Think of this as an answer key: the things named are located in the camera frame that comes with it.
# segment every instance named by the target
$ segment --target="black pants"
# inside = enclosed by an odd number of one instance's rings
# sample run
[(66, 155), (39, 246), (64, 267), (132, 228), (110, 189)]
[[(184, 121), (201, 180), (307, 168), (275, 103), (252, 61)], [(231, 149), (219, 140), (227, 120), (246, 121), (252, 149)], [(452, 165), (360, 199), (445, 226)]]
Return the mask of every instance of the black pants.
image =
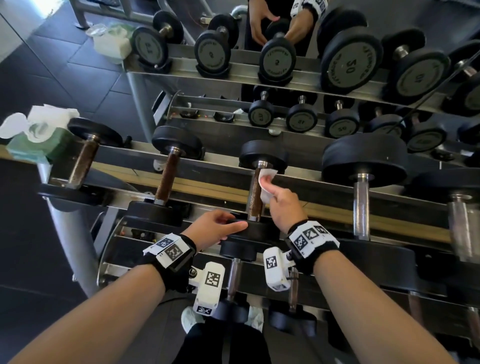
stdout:
[(223, 322), (209, 318), (191, 328), (172, 364), (221, 364), (224, 341), (230, 344), (230, 364), (271, 364), (260, 331), (244, 324), (226, 328)]
[[(294, 0), (267, 0), (267, 5), (268, 5), (268, 9), (270, 9), (273, 15), (291, 20), (290, 11), (292, 9), (293, 2)], [(269, 24), (270, 24), (269, 19), (265, 18), (262, 20), (262, 33), (265, 33), (265, 30), (267, 29)], [(250, 12), (249, 11), (247, 12), (247, 22), (245, 26), (246, 26), (245, 45), (244, 45), (245, 49), (260, 52), (262, 50), (262, 46), (257, 42), (255, 42), (252, 38), (252, 29), (250, 28)], [(307, 36), (303, 40), (301, 40), (295, 45), (297, 56), (305, 57), (305, 55), (307, 54), (312, 33), (313, 33), (313, 28), (311, 32), (307, 34)], [(253, 102), (252, 92), (253, 92), (253, 85), (242, 85), (241, 100), (246, 102)]]

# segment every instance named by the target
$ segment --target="forearm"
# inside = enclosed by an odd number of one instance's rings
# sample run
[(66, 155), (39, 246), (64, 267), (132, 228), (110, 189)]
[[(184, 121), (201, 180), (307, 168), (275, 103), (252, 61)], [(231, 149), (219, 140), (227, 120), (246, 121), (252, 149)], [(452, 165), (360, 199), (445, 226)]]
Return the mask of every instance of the forearm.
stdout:
[(454, 364), (443, 346), (339, 251), (314, 266), (320, 288), (362, 364)]
[(50, 326), (10, 363), (115, 363), (164, 294), (157, 270), (137, 266)]

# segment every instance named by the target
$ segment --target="person's right hand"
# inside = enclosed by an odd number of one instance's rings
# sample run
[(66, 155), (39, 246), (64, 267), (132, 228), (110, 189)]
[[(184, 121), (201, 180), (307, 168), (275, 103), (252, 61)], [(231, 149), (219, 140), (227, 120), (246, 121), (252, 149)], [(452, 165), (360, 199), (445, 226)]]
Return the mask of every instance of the person's right hand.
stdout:
[(268, 18), (274, 22), (280, 19), (280, 17), (275, 16), (270, 12), (265, 0), (250, 0), (248, 8), (250, 15), (250, 28), (252, 29), (252, 38), (255, 42), (261, 46), (264, 46), (267, 40), (262, 34), (262, 20), (264, 18)]
[(296, 193), (272, 184), (271, 176), (263, 176), (261, 181), (264, 189), (273, 195), (270, 199), (270, 215), (280, 231), (288, 234), (293, 225), (308, 219)]

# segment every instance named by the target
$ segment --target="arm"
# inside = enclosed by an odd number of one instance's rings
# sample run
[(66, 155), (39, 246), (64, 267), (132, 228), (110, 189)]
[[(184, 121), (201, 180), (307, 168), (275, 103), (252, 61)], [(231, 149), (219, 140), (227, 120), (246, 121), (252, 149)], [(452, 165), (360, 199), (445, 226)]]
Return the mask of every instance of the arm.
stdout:
[[(244, 230), (245, 221), (226, 224), (232, 214), (203, 214), (183, 235), (199, 252), (227, 235)], [(165, 284), (157, 269), (140, 265), (102, 289), (47, 328), (10, 364), (115, 363), (162, 300)]]
[[(272, 193), (270, 212), (288, 233), (307, 215), (290, 190), (262, 179)], [(321, 254), (313, 267), (335, 319), (362, 364), (454, 364), (445, 348), (408, 313), (368, 279), (341, 252)]]

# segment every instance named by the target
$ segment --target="person's right arm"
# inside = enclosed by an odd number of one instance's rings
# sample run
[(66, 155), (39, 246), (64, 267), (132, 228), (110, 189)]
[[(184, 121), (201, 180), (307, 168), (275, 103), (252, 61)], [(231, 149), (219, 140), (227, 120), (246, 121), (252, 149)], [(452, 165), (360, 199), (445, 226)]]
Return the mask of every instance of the person's right arm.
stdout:
[[(298, 197), (288, 189), (262, 186), (270, 200), (273, 221), (288, 233), (307, 219)], [(343, 334), (362, 364), (455, 364), (445, 348), (341, 252), (321, 254), (313, 273)]]

